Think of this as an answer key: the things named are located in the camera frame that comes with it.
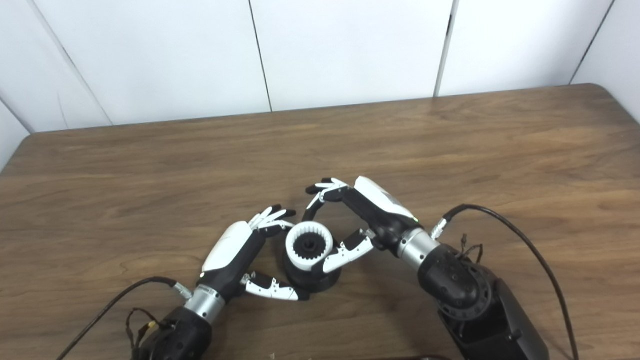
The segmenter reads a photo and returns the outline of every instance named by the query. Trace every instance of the robotic finger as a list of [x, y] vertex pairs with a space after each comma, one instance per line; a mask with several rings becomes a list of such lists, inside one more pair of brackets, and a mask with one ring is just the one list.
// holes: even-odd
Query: robotic finger
[[324, 259], [322, 273], [329, 274], [348, 263], [360, 259], [374, 249], [371, 241], [374, 237], [375, 235], [371, 230], [364, 231], [359, 229], [351, 234]]
[[269, 215], [276, 213], [281, 209], [282, 209], [282, 206], [279, 204], [270, 206], [266, 208], [262, 213], [256, 214], [251, 220], [249, 220], [248, 224], [252, 229], [254, 229], [257, 224], [261, 223]]
[[316, 195], [313, 200], [307, 206], [302, 221], [311, 221], [316, 216], [316, 213], [323, 207], [325, 202], [339, 202], [342, 201], [344, 193], [349, 188], [349, 185], [343, 183], [338, 179], [332, 177], [326, 177], [322, 179], [322, 183], [309, 186], [306, 189], [307, 194]]
[[309, 299], [308, 292], [287, 284], [280, 284], [275, 278], [258, 272], [253, 272], [251, 275], [246, 274], [241, 282], [244, 284], [246, 292], [256, 296], [289, 301]]
[[258, 225], [257, 229], [265, 238], [272, 238], [282, 231], [289, 231], [294, 225], [285, 220], [276, 220], [266, 224]]

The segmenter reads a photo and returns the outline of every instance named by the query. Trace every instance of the white gear ring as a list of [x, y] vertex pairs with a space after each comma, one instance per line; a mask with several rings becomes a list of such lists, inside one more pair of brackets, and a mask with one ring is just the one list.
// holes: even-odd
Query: white gear ring
[[[315, 259], [303, 259], [293, 249], [293, 244], [296, 242], [296, 240], [300, 236], [308, 233], [320, 235], [322, 239], [324, 239], [324, 244], [326, 245], [324, 247], [323, 253]], [[333, 236], [331, 236], [331, 232], [323, 224], [315, 221], [305, 221], [289, 230], [285, 246], [287, 247], [287, 256], [291, 260], [293, 266], [299, 268], [302, 271], [311, 271], [312, 266], [324, 260], [329, 252], [333, 250]]]

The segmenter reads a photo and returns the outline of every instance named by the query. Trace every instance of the small wires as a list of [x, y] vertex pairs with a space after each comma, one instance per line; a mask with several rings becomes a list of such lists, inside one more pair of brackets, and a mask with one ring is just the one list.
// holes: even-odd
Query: small wires
[[484, 206], [471, 205], [471, 204], [462, 204], [462, 205], [456, 206], [455, 208], [449, 210], [442, 217], [442, 219], [439, 221], [438, 225], [436, 225], [436, 227], [434, 227], [432, 234], [434, 234], [435, 237], [434, 236], [432, 236], [432, 237], [434, 239], [437, 239], [440, 236], [440, 234], [442, 233], [442, 231], [444, 230], [444, 227], [449, 222], [451, 222], [453, 217], [455, 217], [457, 214], [459, 214], [459, 213], [461, 213], [462, 211], [465, 211], [465, 210], [480, 211], [482, 213], [485, 213], [485, 214], [495, 218], [499, 222], [502, 222], [506, 227], [508, 227], [516, 235], [518, 235], [518, 237], [525, 244], [527, 244], [527, 246], [529, 247], [529, 250], [531, 250], [531, 252], [536, 257], [536, 259], [538, 259], [538, 262], [540, 262], [540, 265], [542, 265], [542, 267], [545, 269], [545, 272], [549, 276], [549, 280], [551, 280], [551, 284], [553, 285], [554, 290], [556, 291], [556, 295], [558, 297], [558, 301], [560, 302], [560, 308], [562, 309], [562, 313], [563, 313], [563, 317], [564, 317], [564, 324], [566, 325], [566, 331], [567, 331], [567, 333], [569, 335], [569, 343], [571, 344], [571, 351], [572, 351], [572, 354], [573, 354], [573, 360], [579, 360], [580, 358], [579, 358], [579, 355], [578, 355], [578, 346], [577, 346], [577, 344], [575, 342], [575, 335], [573, 333], [573, 325], [571, 324], [571, 318], [569, 317], [569, 309], [567, 308], [566, 301], [564, 299], [564, 295], [563, 295], [562, 289], [560, 288], [560, 284], [558, 283], [558, 280], [556, 279], [556, 276], [554, 275], [553, 271], [551, 271], [551, 268], [549, 267], [549, 264], [547, 263], [545, 258], [542, 256], [542, 254], [540, 254], [540, 252], [533, 245], [533, 242], [531, 242], [531, 240], [521, 230], [519, 230], [509, 220], [507, 220], [507, 218], [505, 218], [504, 216], [496, 213], [495, 211], [493, 211], [491, 209], [485, 208]]
[[95, 318], [93, 318], [93, 320], [91, 320], [91, 322], [89, 322], [89, 324], [76, 336], [75, 339], [73, 339], [73, 341], [71, 341], [71, 343], [66, 347], [66, 349], [62, 352], [62, 354], [60, 354], [60, 356], [58, 356], [56, 358], [56, 360], [62, 360], [65, 358], [65, 356], [67, 356], [67, 354], [74, 348], [76, 347], [76, 345], [80, 342], [80, 340], [82, 340], [82, 338], [84, 337], [84, 335], [86, 335], [87, 332], [89, 332], [89, 330], [91, 330], [91, 328], [98, 322], [100, 321], [100, 319], [118, 302], [120, 301], [120, 299], [122, 299], [126, 294], [130, 293], [133, 289], [136, 289], [144, 284], [149, 284], [152, 282], [159, 282], [161, 284], [166, 284], [168, 285], [170, 288], [173, 288], [174, 286], [176, 286], [176, 284], [178, 284], [178, 282], [176, 280], [173, 279], [169, 279], [167, 277], [161, 277], [161, 276], [153, 276], [153, 277], [148, 277], [146, 279], [140, 280], [138, 282], [136, 282], [135, 284], [131, 285], [130, 287], [126, 288], [125, 290], [122, 290], [121, 293], [119, 293], [115, 298], [113, 298], [113, 300], [111, 300], [109, 302], [109, 304], [107, 304], [107, 306], [104, 307], [104, 309], [102, 309], [98, 315], [96, 315]]
[[[143, 327], [141, 327], [140, 330], [138, 330], [138, 337], [134, 342], [133, 331], [131, 330], [131, 316], [137, 311], [147, 315], [147, 317], [149, 317], [149, 320], [151, 321], [143, 325]], [[129, 342], [131, 343], [131, 359], [138, 360], [140, 358], [140, 343], [142, 342], [142, 339], [145, 337], [147, 331], [149, 331], [149, 329], [153, 328], [156, 325], [160, 327], [162, 327], [163, 325], [159, 323], [158, 320], [153, 315], [151, 315], [151, 313], [139, 307], [134, 307], [133, 310], [131, 310], [131, 312], [129, 313], [129, 316], [127, 316], [127, 321], [125, 322], [125, 324], [127, 327], [126, 328], [127, 337], [129, 338]]]
[[460, 252], [456, 255], [457, 259], [466, 259], [476, 249], [479, 249], [478, 257], [476, 259], [476, 264], [480, 264], [480, 260], [482, 260], [482, 255], [484, 254], [483, 244], [473, 245], [469, 249], [467, 249], [467, 234], [462, 234], [462, 239], [460, 239]]

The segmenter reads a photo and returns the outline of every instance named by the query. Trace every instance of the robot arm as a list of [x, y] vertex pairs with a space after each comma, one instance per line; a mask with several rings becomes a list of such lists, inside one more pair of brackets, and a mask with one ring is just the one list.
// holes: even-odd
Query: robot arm
[[[409, 210], [366, 177], [359, 177], [354, 187], [325, 178], [307, 188], [307, 193], [315, 197], [303, 217], [306, 224], [313, 222], [326, 202], [343, 202], [369, 226], [352, 236], [360, 234], [360, 243], [371, 242], [368, 250], [373, 247], [389, 250], [416, 271], [420, 287], [437, 301], [440, 318], [466, 359], [548, 360], [546, 345], [506, 283], [489, 269], [436, 240], [447, 224], [446, 219], [434, 228], [431, 236]], [[325, 258], [316, 259], [309, 276], [316, 282], [322, 281], [322, 276], [331, 275], [328, 272], [339, 272], [334, 269], [359, 258], [348, 256], [346, 242]], [[287, 255], [295, 257], [289, 247]], [[285, 269], [296, 284], [294, 280], [300, 278], [301, 269], [297, 266], [294, 271], [291, 267]], [[307, 288], [308, 283], [300, 285]]]
[[308, 293], [279, 284], [272, 277], [248, 269], [266, 243], [266, 238], [288, 231], [293, 224], [282, 220], [293, 210], [271, 206], [249, 222], [231, 225], [211, 250], [193, 296], [158, 323], [133, 360], [198, 360], [209, 348], [213, 323], [222, 309], [243, 293], [278, 300], [307, 300]]

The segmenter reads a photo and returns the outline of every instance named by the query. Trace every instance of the black round base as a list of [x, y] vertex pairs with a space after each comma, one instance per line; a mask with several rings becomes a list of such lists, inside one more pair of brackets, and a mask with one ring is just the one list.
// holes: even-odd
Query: black round base
[[338, 269], [322, 277], [314, 277], [311, 272], [300, 270], [296, 268], [291, 259], [287, 256], [287, 251], [284, 251], [283, 256], [284, 272], [287, 274], [289, 282], [303, 290], [307, 290], [310, 293], [321, 293], [324, 290], [331, 288], [340, 279], [342, 269]]

